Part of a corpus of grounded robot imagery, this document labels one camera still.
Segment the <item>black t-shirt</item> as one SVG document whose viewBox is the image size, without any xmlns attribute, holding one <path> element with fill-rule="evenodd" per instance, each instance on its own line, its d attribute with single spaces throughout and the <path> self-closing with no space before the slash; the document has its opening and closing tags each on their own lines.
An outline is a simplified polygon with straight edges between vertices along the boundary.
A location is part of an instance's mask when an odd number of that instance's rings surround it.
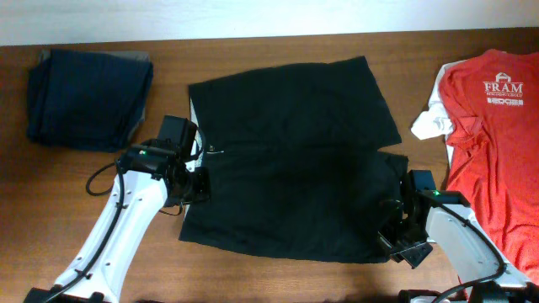
<svg viewBox="0 0 539 303">
<path fill-rule="evenodd" d="M 400 199 L 398 128 L 363 56 L 242 72 L 189 86 L 211 199 L 179 235 L 235 253 L 385 263 Z"/>
</svg>

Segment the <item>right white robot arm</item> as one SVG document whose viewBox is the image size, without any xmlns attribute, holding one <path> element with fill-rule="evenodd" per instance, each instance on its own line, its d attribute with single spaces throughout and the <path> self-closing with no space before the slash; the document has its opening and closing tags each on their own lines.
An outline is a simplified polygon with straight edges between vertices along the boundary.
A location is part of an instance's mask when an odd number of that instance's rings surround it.
<svg viewBox="0 0 539 303">
<path fill-rule="evenodd" d="M 460 284 L 443 292 L 402 290 L 400 302 L 537 302 L 538 286 L 513 265 L 480 226 L 463 195 L 415 189 L 401 201 L 378 232 L 378 242 L 393 261 L 417 268 L 437 244 L 456 270 Z"/>
</svg>

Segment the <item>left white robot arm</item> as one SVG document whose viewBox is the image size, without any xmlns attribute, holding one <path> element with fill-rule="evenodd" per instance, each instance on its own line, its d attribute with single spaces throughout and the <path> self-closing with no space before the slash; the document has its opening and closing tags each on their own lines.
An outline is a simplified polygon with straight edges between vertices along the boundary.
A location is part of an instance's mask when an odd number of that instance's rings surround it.
<svg viewBox="0 0 539 303">
<path fill-rule="evenodd" d="M 113 165 L 108 201 L 83 247 L 48 290 L 31 289 L 27 302 L 117 302 L 127 271 L 153 218 L 164 207 L 210 198 L 198 151 L 151 140 L 134 145 Z"/>
</svg>

